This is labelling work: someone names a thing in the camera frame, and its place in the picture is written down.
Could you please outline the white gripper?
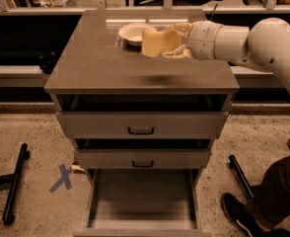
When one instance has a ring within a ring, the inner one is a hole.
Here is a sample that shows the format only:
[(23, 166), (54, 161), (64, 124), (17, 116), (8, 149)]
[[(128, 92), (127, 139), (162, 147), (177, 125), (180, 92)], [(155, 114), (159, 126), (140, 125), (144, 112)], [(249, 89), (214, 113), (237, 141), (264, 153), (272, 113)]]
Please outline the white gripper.
[(182, 44), (174, 50), (163, 52), (167, 58), (192, 58), (198, 60), (214, 60), (215, 41), (221, 24), (211, 21), (198, 21), (193, 23), (178, 23), (166, 27), (167, 36), (189, 37), (189, 47)]

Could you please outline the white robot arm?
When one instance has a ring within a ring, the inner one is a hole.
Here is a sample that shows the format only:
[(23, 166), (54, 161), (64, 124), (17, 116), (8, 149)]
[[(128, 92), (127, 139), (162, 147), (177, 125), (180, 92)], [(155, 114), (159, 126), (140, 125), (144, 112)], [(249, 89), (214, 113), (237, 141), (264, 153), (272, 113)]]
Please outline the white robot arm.
[(290, 95), (290, 25), (278, 18), (259, 21), (252, 28), (211, 21), (169, 27), (188, 39), (166, 57), (188, 56), (198, 60), (224, 60), (248, 69), (270, 72)]

